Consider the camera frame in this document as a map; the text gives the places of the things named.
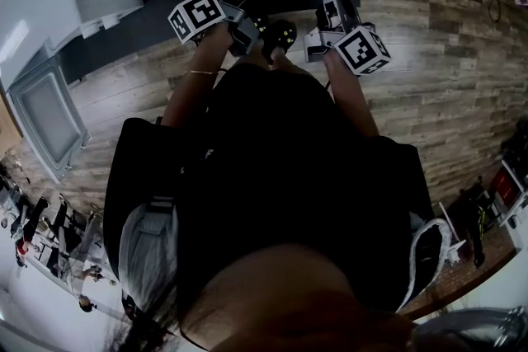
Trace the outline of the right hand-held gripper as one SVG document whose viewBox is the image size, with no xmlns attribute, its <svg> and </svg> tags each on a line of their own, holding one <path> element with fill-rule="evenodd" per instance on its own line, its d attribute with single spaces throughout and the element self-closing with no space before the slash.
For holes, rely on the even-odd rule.
<svg viewBox="0 0 528 352">
<path fill-rule="evenodd" d="M 366 76 L 392 61 L 380 37 L 369 27 L 359 25 L 351 0 L 323 0 L 323 10 L 328 29 L 316 27 L 304 37 L 307 63 L 322 61 L 328 51 L 335 50 L 352 73 Z"/>
</svg>

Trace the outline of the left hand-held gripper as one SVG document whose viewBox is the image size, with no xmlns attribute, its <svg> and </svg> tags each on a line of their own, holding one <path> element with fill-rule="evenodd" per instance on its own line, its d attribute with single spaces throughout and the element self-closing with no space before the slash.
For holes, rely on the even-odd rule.
<svg viewBox="0 0 528 352">
<path fill-rule="evenodd" d="M 232 56 L 248 54 L 255 46 L 259 32 L 242 9 L 247 0 L 186 0 L 168 17 L 169 24 L 182 44 L 193 40 L 197 45 L 204 33 L 219 22 L 227 22 L 233 43 Z"/>
</svg>

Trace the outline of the person's left forearm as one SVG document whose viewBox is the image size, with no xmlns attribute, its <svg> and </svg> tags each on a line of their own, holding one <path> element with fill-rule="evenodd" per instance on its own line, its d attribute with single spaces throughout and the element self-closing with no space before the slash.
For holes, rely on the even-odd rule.
<svg viewBox="0 0 528 352">
<path fill-rule="evenodd" d="M 209 94 L 232 43 L 229 25 L 225 21 L 206 31 L 181 84 L 170 98 L 161 125 L 184 128 L 206 110 Z"/>
</svg>

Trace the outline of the person's right forearm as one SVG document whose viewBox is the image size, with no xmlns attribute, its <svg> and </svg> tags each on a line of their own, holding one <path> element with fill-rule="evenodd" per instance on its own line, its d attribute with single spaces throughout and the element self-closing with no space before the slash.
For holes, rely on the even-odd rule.
<svg viewBox="0 0 528 352">
<path fill-rule="evenodd" d="M 365 137 L 379 136 L 380 132 L 370 112 L 358 77 L 343 62 L 335 49 L 329 50 L 323 61 L 327 69 L 334 101 L 357 131 Z"/>
</svg>

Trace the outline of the black shoe with yellow charms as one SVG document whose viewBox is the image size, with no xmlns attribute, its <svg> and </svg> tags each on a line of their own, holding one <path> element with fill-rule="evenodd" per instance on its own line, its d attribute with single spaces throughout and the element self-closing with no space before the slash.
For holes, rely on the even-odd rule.
<svg viewBox="0 0 528 352">
<path fill-rule="evenodd" d="M 269 26 L 269 16 L 268 15 L 253 15 L 251 16 L 254 27 L 258 30 L 259 35 L 263 35 Z"/>
<path fill-rule="evenodd" d="M 269 65 L 273 64 L 271 54 L 277 48 L 287 53 L 297 39 L 297 28 L 294 22 L 287 20 L 274 21 L 262 32 L 262 53 Z"/>
</svg>

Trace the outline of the person's bare leg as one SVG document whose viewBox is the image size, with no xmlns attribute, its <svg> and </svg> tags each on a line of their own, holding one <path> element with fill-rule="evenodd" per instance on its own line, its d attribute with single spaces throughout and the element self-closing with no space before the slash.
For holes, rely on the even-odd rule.
<svg viewBox="0 0 528 352">
<path fill-rule="evenodd" d="M 281 47 L 275 47 L 271 52 L 271 71 L 293 73 L 299 75 L 307 75 L 312 77 L 312 74 L 293 64 L 285 54 L 285 50 Z"/>
</svg>

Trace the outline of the person in dark shirt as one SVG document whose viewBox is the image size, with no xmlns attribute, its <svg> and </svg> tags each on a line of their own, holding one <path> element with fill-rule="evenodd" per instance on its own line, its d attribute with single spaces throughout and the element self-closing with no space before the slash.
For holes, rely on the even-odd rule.
<svg viewBox="0 0 528 352">
<path fill-rule="evenodd" d="M 226 266 L 286 244 L 321 253 L 362 303 L 394 312 L 412 220 L 434 216 L 414 146 L 360 135 L 315 78 L 251 64 L 222 77 L 188 128 L 124 122 L 103 223 L 117 274 L 125 221 L 155 196 L 177 208 L 177 272 L 164 295 L 180 312 Z"/>
</svg>

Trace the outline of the black bag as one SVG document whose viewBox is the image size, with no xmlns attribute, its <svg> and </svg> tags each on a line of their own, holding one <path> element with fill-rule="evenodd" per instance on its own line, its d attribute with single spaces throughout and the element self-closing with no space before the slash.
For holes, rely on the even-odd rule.
<svg viewBox="0 0 528 352">
<path fill-rule="evenodd" d="M 465 239 L 464 257 L 473 258 L 476 268 L 485 261 L 483 253 L 483 234 L 486 231 L 486 218 L 494 219 L 491 210 L 493 200 L 485 194 L 480 176 L 468 189 L 460 190 L 459 196 L 447 208 L 447 215 L 453 223 L 460 239 Z"/>
</svg>

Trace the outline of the white cabinet with red box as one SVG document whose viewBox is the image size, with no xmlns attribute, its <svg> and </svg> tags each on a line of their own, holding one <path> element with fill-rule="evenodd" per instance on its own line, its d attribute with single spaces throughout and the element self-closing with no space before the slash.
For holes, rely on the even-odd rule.
<svg viewBox="0 0 528 352">
<path fill-rule="evenodd" d="M 504 159 L 492 180 L 490 191 L 493 194 L 492 208 L 500 225 L 508 225 L 512 230 L 519 228 L 528 216 L 528 187 Z"/>
</svg>

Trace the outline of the white folding stand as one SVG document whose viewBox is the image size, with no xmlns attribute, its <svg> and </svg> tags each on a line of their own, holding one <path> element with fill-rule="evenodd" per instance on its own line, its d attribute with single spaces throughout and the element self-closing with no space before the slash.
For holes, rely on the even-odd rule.
<svg viewBox="0 0 528 352">
<path fill-rule="evenodd" d="M 458 233 L 455 230 L 453 223 L 451 222 L 451 219 L 448 213 L 446 212 L 446 208 L 444 207 L 443 203 L 438 202 L 438 205 L 441 209 L 441 212 L 443 213 L 445 221 L 448 223 L 448 226 L 450 228 L 451 244 L 447 252 L 447 260 L 451 266 L 454 266 L 460 263 L 459 249 L 462 246 L 464 246 L 464 244 L 466 243 L 466 240 L 460 239 Z"/>
</svg>

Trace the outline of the white cluttered workbench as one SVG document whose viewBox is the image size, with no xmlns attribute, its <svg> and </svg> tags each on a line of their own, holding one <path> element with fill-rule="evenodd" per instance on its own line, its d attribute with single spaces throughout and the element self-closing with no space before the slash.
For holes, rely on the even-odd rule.
<svg viewBox="0 0 528 352">
<path fill-rule="evenodd" d="M 43 268 L 32 262 L 20 268 L 12 252 L 0 251 L 0 314 L 7 322 L 62 350 L 103 352 L 114 330 L 125 323 L 121 293 L 92 281 L 84 292 L 97 305 L 90 313 Z"/>
</svg>

